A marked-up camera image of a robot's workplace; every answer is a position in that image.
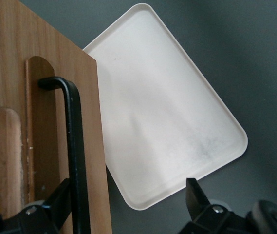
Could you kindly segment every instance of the wooden board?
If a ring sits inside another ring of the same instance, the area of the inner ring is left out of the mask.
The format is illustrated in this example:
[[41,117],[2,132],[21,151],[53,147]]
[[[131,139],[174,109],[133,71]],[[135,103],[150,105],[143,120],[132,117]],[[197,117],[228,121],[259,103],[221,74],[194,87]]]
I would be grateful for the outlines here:
[[39,79],[53,77],[54,69],[42,57],[26,61],[29,193],[47,199],[60,184],[55,91],[40,89]]
[[0,214],[11,217],[22,208],[21,129],[16,112],[0,107]]
[[[96,61],[18,0],[0,0],[0,106],[11,108],[20,116],[24,203],[34,199],[29,192],[33,165],[28,157],[31,146],[27,143],[25,91],[25,61],[32,56],[47,59],[56,76],[74,82],[80,91],[91,231],[94,234],[112,233]],[[63,96],[60,92],[56,92],[56,113],[62,180],[68,177],[68,160]]]

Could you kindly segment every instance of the wood grain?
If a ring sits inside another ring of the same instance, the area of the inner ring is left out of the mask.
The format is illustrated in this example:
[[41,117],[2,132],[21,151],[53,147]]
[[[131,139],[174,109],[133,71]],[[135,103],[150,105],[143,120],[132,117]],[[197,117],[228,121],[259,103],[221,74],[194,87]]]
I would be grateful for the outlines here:
[[[103,148],[96,61],[17,0],[0,0],[0,106],[17,112],[21,120],[25,203],[33,173],[28,163],[25,61],[48,60],[56,76],[74,82],[80,91],[91,231],[109,234],[111,217]],[[65,114],[62,93],[56,91],[60,180],[68,177]]]
[[34,200],[47,199],[60,184],[55,91],[40,89],[41,78],[54,76],[42,57],[26,60],[29,193]]
[[21,129],[16,112],[0,107],[0,214],[11,217],[21,209]]

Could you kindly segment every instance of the dark gray background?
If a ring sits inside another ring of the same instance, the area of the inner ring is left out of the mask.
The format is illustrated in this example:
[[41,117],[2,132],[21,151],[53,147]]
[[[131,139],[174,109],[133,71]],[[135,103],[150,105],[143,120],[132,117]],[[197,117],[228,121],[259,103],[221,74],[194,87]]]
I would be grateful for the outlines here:
[[[136,0],[21,0],[84,48]],[[244,216],[277,204],[277,0],[147,0],[245,129],[243,156],[199,181],[209,198]],[[114,234],[177,233],[185,190],[145,211],[123,201],[108,174]]]

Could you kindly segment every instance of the black metal handle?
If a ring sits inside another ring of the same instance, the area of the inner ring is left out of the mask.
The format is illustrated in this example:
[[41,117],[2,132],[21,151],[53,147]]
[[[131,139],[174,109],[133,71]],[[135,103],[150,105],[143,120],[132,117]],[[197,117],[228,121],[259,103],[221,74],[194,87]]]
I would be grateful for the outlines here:
[[61,88],[65,99],[71,210],[74,234],[90,234],[90,213],[86,183],[80,95],[77,87],[61,77],[43,78],[40,88]]

